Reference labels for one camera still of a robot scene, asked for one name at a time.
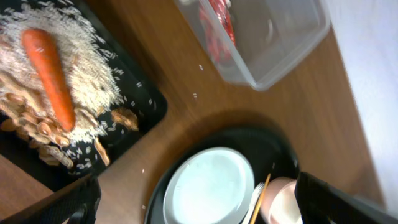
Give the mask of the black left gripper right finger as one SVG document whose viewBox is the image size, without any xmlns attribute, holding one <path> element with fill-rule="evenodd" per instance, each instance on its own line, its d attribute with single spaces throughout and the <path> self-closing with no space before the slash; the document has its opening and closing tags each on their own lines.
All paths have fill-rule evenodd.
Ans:
<svg viewBox="0 0 398 224">
<path fill-rule="evenodd" d="M 307 172 L 298 175 L 295 197 L 304 224 L 397 224 L 397 218 Z"/>
</svg>

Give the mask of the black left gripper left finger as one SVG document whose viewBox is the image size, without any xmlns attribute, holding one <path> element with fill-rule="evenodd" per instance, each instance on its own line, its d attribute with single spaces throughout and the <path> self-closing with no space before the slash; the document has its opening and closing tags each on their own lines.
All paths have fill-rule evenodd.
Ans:
<svg viewBox="0 0 398 224">
<path fill-rule="evenodd" d="M 86 175 L 30 207 L 1 220 L 1 224 L 94 223 L 100 200 L 98 179 Z"/>
</svg>

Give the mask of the pink small bowl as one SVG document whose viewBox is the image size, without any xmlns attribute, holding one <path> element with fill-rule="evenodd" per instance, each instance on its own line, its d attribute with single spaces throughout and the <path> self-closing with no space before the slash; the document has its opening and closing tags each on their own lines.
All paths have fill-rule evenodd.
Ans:
<svg viewBox="0 0 398 224">
<path fill-rule="evenodd" d="M 267 224 L 302 224 L 302 216 L 295 197 L 297 181 L 278 177 L 267 186 L 260 214 Z"/>
</svg>

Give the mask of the white plastic fork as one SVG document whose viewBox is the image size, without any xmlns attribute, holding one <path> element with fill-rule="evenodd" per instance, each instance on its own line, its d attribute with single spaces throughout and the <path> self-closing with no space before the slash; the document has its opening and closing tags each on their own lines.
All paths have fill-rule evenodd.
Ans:
<svg viewBox="0 0 398 224">
<path fill-rule="evenodd" d="M 255 208 L 255 206 L 257 204 L 257 201 L 259 199 L 259 196 L 260 196 L 263 188 L 264 188 L 264 183 L 263 182 L 261 182 L 260 184 L 258 184 L 254 188 L 254 191 L 253 191 L 252 197 L 251 197 L 251 201 L 250 201 L 250 204 L 249 204 L 248 211 L 246 212 L 245 217 L 243 218 L 241 224 L 248 224 L 249 223 L 249 221 L 250 221 L 250 219 L 252 217 L 252 214 L 254 212 L 254 208 Z"/>
</svg>

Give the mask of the wooden chopstick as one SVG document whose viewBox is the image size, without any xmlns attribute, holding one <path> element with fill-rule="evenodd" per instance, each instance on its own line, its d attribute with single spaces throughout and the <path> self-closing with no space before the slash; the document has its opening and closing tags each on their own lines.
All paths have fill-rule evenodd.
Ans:
<svg viewBox="0 0 398 224">
<path fill-rule="evenodd" d="M 255 221 L 256 221 L 257 215 L 259 213 L 259 209 L 261 207 L 262 200 L 264 198 L 264 195 L 265 195 L 265 192 L 266 192 L 266 188 L 267 188 L 267 186 L 269 184 L 270 178 L 271 178 L 271 173 L 269 173 L 268 176 L 267 176 L 267 179 L 266 179 L 266 181 L 264 183 L 264 186 L 263 186 L 263 189 L 261 191 L 261 194 L 260 194 L 260 196 L 259 196 L 259 198 L 258 198 L 258 200 L 256 202 L 255 207 L 254 207 L 254 211 L 253 211 L 253 213 L 251 215 L 251 219 L 250 219 L 249 224 L 255 224 Z"/>
</svg>

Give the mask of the orange carrot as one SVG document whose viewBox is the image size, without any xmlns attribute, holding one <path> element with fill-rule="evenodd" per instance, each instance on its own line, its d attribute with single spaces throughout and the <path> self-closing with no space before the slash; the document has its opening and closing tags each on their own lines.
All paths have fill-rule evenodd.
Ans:
<svg viewBox="0 0 398 224">
<path fill-rule="evenodd" d="M 72 131 L 76 118 L 55 39 L 45 30 L 26 29 L 21 34 L 24 50 L 43 84 L 55 117 L 63 130 Z"/>
</svg>

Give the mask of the red snack wrapper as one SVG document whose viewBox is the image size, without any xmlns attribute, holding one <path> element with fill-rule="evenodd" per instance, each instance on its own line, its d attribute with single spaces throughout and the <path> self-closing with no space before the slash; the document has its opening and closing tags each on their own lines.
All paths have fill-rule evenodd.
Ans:
<svg viewBox="0 0 398 224">
<path fill-rule="evenodd" d="M 212 8 L 212 13 L 218 21 L 212 20 L 211 14 L 205 9 L 204 6 L 199 8 L 199 18 L 203 30 L 205 31 L 205 48 L 210 54 L 210 58 L 215 63 L 227 63 L 232 59 L 229 44 L 222 36 L 224 32 L 230 39 L 233 46 L 236 46 L 236 37 L 233 28 L 233 17 L 230 13 L 231 1 L 230 0 L 207 0 L 206 1 Z"/>
</svg>

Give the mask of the brown mushroom piece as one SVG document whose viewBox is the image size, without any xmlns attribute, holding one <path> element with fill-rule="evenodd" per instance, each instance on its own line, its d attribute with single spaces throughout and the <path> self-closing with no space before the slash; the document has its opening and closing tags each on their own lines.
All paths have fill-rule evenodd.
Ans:
<svg viewBox="0 0 398 224">
<path fill-rule="evenodd" d="M 112 110 L 111 118 L 115 123 L 123 125 L 128 130 L 139 130 L 139 121 L 137 116 L 127 108 L 117 108 Z"/>
</svg>

